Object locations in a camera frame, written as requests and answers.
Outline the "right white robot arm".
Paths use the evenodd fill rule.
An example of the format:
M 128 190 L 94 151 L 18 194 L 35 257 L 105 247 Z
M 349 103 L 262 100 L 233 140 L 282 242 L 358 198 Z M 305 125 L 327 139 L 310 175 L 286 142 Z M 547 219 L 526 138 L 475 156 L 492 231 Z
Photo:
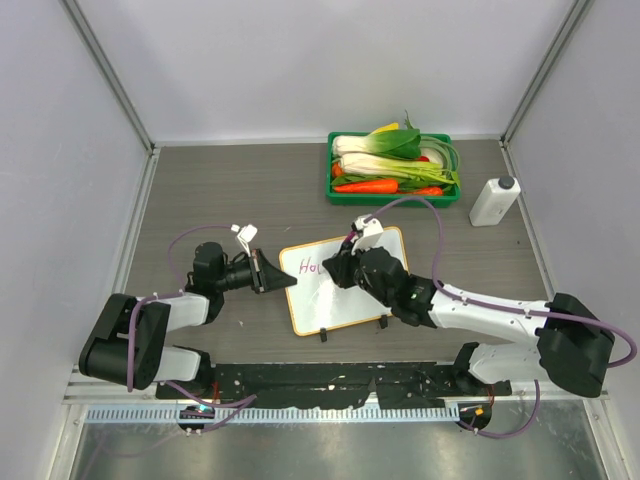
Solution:
M 498 346 L 471 345 L 460 352 L 462 363 L 451 380 L 462 394 L 516 378 L 549 380 L 586 398 L 602 392 L 614 336 L 570 294 L 558 293 L 550 302 L 471 297 L 409 273 L 382 247 L 353 252 L 343 246 L 322 265 L 337 287 L 360 288 L 405 324 L 502 339 Z

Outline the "small orange-framed whiteboard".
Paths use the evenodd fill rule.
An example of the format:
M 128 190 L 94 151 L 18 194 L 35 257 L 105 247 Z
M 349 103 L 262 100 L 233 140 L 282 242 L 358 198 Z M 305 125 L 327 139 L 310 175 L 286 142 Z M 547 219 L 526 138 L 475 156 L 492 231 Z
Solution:
M 291 246 L 279 254 L 280 269 L 297 279 L 285 289 L 293 331 L 300 337 L 370 322 L 390 309 L 363 290 L 341 289 L 322 261 L 337 253 L 341 237 Z

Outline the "pink-capped whiteboard marker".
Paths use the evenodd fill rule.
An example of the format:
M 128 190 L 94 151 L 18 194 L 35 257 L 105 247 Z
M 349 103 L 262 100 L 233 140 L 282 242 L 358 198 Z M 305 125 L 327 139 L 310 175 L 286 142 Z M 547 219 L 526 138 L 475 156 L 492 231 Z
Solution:
M 340 246 L 340 252 L 344 255 L 352 255 L 355 241 L 358 239 L 357 231 L 350 231 Z

